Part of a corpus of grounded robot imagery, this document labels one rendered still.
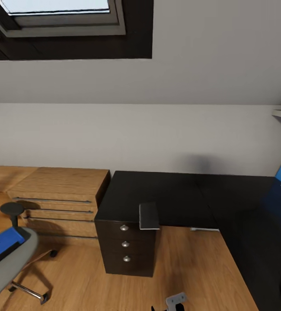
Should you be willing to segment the swivel chair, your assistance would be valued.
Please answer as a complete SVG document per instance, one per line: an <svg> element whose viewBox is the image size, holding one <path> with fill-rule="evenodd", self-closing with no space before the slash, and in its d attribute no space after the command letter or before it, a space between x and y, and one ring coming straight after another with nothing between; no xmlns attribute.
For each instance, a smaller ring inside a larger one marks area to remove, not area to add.
<svg viewBox="0 0 281 311"><path fill-rule="evenodd" d="M18 215L22 214L25 211L25 208L21 204L9 202L3 204L0 207L0 210L5 214L11 215L10 220L12 221L13 228L25 239L23 243L0 260L0 293L5 288L10 292L13 292L17 288L39 299L40 304L44 304L45 302L48 302L47 293L41 296L40 294L14 282L13 279L17 277L20 271L40 259L48 252L51 253L51 257L55 257L57 251L49 249L29 261L38 247L39 237L38 233L33 230L33 228L18 226ZM8 230L8 228L6 230Z"/></svg>

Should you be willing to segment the folder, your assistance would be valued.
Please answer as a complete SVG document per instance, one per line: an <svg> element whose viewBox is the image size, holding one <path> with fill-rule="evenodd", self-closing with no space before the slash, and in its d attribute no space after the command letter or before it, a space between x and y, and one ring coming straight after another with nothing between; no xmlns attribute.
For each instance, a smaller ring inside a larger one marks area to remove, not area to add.
<svg viewBox="0 0 281 311"><path fill-rule="evenodd" d="M23 243L25 239L13 228L0 234L0 260Z"/></svg>

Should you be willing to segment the notebook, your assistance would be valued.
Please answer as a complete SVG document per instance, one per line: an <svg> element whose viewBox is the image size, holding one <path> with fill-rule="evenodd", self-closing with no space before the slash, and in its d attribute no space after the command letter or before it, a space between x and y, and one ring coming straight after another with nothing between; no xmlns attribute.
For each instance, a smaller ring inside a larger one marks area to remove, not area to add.
<svg viewBox="0 0 281 311"><path fill-rule="evenodd" d="M140 229L159 229L159 217L156 203L140 203Z"/></svg>

